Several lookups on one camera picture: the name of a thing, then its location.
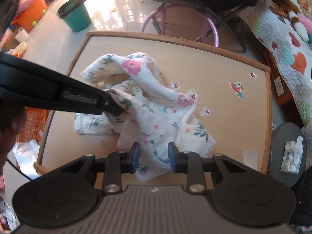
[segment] white cloth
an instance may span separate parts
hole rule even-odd
[[[101,116],[77,113],[76,132],[120,133],[118,149],[128,150],[134,142],[139,142],[136,172],[139,180],[148,181],[169,171],[171,141],[180,151],[194,151],[202,157],[212,151],[215,140],[193,115],[198,100],[196,92],[189,90],[183,94],[166,88],[156,61],[147,54],[104,55],[88,66],[81,77],[93,86],[110,87],[105,90],[125,111],[119,117],[110,113]],[[118,80],[119,84],[111,87]]]
[[[16,143],[13,147],[13,153],[21,172],[31,179],[40,177],[34,168],[34,162],[38,159],[39,147],[36,140],[31,140],[28,143]]]

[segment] green bucket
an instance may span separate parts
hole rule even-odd
[[[57,15],[66,22],[73,32],[79,32],[91,23],[84,3],[85,0],[69,0],[57,11]]]

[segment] cartoon sticker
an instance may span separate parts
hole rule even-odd
[[[174,89],[174,90],[177,90],[177,89],[180,89],[180,88],[181,88],[179,82],[169,83],[169,86],[170,86],[172,89]]]
[[[231,83],[229,82],[229,86],[237,93],[237,95],[241,98],[243,97],[243,85],[240,82]]]
[[[211,110],[207,107],[204,107],[202,109],[202,111],[200,112],[200,115],[201,116],[210,116],[210,113],[211,113]]]
[[[258,77],[257,74],[254,73],[254,72],[250,73],[250,76],[251,76],[252,78],[254,78],[254,79],[256,79],[256,78]]]

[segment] wooden table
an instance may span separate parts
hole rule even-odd
[[[188,89],[194,89],[198,92],[195,116],[216,140],[213,153],[243,162],[241,151],[256,149],[258,170],[266,172],[272,128],[268,66],[190,40],[147,33],[91,31],[67,75],[81,81],[79,74],[98,57],[104,54],[125,56],[135,52],[145,52],[157,61],[166,85],[178,81],[182,87],[179,91],[186,93]],[[257,74],[256,79],[250,76],[252,72]],[[229,82],[242,83],[244,98],[238,97]],[[200,115],[204,106],[212,110],[210,116]],[[53,170],[87,153],[103,158],[117,150],[117,140],[117,136],[77,135],[74,113],[51,112],[38,163]],[[122,179],[123,186],[141,183],[131,174],[123,174]],[[101,178],[98,181],[96,186],[101,183]],[[209,173],[206,173],[206,181],[207,187],[212,188]],[[145,184],[185,185],[186,175],[166,173]]]

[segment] purple chair frame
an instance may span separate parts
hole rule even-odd
[[[199,14],[202,18],[204,18],[204,27],[202,30],[202,37],[201,37],[201,42],[205,39],[205,36],[207,35],[207,31],[209,30],[209,26],[211,27],[212,31],[213,31],[213,35],[214,35],[214,46],[215,47],[219,47],[219,34],[218,34],[218,30],[215,26],[215,24],[212,22],[212,20],[207,17],[207,15],[203,12],[201,12],[200,10],[193,8],[191,6],[187,6],[184,4],[170,4],[170,5],[166,5],[166,6],[161,6],[159,8],[157,8],[156,10],[154,10],[151,14],[149,14],[144,23],[141,26],[140,32],[144,32],[145,27],[147,25],[147,23],[154,18],[154,16],[158,13],[162,14],[162,29],[161,29],[161,35],[166,35],[166,11],[172,8],[177,8],[177,7],[184,7],[184,8],[190,8],[193,11],[196,11],[197,14]]]

